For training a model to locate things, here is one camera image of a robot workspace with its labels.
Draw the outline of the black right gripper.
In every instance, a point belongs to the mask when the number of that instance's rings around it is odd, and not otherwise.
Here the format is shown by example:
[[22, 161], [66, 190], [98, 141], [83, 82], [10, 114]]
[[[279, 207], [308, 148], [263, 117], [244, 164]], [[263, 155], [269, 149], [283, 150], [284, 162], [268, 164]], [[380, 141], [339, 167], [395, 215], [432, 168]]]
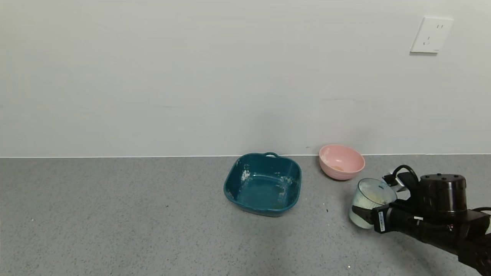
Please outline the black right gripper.
[[415, 219], [416, 208], [411, 201], [395, 201], [373, 210], [353, 205], [351, 211], [366, 223], [373, 224], [378, 233], [423, 233], [421, 221]]

